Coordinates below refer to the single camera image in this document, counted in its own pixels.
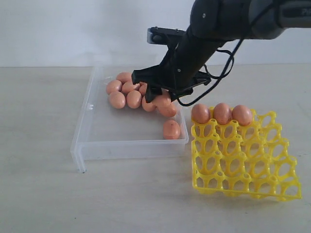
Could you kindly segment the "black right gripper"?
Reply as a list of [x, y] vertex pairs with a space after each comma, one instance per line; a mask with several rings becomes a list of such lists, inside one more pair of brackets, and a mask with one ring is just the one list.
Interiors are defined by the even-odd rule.
[[199, 50], [169, 51], [159, 65], [134, 70], [132, 82], [147, 84], [147, 103], [162, 95], [163, 89], [170, 92], [171, 102], [174, 102], [178, 98], [191, 95], [194, 87], [211, 82], [211, 78], [200, 71], [205, 61], [205, 56]]

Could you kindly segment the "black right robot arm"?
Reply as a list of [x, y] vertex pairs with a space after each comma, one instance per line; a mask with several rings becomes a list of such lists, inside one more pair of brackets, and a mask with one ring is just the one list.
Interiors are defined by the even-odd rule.
[[227, 42], [272, 40], [288, 28], [311, 26], [308, 0], [197, 0], [185, 31], [151, 27], [149, 44], [165, 45], [168, 50], [159, 65], [132, 73], [133, 83], [146, 83], [146, 101], [152, 102], [163, 90], [171, 100], [193, 93], [198, 85], [214, 89], [233, 65], [235, 51], [219, 76], [211, 75], [206, 62], [215, 52], [223, 52]]

